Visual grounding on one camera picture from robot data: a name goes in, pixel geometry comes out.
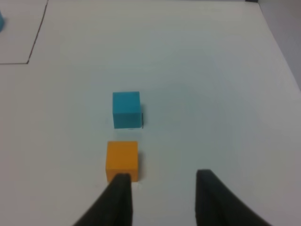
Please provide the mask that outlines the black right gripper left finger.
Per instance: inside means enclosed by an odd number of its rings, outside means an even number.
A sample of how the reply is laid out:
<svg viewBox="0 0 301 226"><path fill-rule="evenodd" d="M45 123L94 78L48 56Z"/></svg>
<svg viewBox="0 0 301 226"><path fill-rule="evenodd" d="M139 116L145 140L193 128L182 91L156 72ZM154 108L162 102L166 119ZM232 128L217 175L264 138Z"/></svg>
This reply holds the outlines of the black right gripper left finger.
<svg viewBox="0 0 301 226"><path fill-rule="evenodd" d="M75 223L76 226L131 226L133 202L131 177L117 174L100 197Z"/></svg>

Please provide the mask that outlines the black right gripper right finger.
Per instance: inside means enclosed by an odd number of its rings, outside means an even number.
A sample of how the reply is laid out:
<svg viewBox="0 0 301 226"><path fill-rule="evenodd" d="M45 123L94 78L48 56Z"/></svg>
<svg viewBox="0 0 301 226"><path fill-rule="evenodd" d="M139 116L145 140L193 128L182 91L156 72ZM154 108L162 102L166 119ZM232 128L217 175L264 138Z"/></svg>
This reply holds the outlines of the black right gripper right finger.
<svg viewBox="0 0 301 226"><path fill-rule="evenodd" d="M198 226L268 226L209 169L196 174L195 217Z"/></svg>

